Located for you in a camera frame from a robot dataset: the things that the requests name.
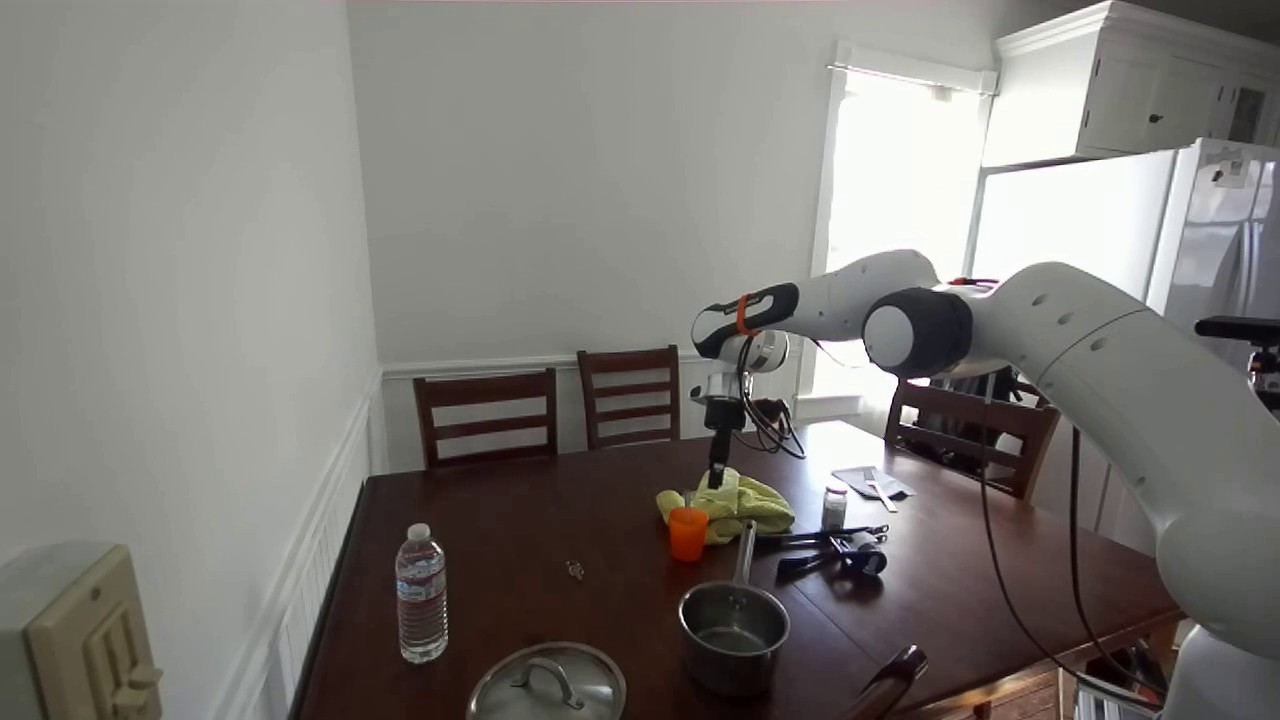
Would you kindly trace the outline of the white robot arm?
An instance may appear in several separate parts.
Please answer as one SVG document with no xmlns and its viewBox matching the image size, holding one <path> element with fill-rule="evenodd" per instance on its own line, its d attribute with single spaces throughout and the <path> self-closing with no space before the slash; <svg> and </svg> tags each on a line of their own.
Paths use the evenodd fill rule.
<svg viewBox="0 0 1280 720">
<path fill-rule="evenodd" d="M 1280 720 L 1280 419 L 1203 341 L 1060 262 L 952 284 L 913 250 L 691 317 L 715 364 L 772 333 L 857 341 L 902 381 L 1030 381 L 1124 473 L 1188 617 L 1165 720 Z"/>
</svg>

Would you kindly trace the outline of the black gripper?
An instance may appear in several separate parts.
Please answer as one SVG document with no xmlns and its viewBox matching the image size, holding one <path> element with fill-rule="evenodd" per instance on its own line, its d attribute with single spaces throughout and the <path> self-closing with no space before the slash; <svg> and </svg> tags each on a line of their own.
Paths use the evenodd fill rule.
<svg viewBox="0 0 1280 720">
<path fill-rule="evenodd" d="M 705 429 L 711 431 L 709 487 L 722 487 L 722 466 L 727 462 L 733 442 L 748 419 L 748 394 L 733 370 L 711 370 L 709 381 L 699 384 L 699 402 L 705 402 Z"/>
</svg>

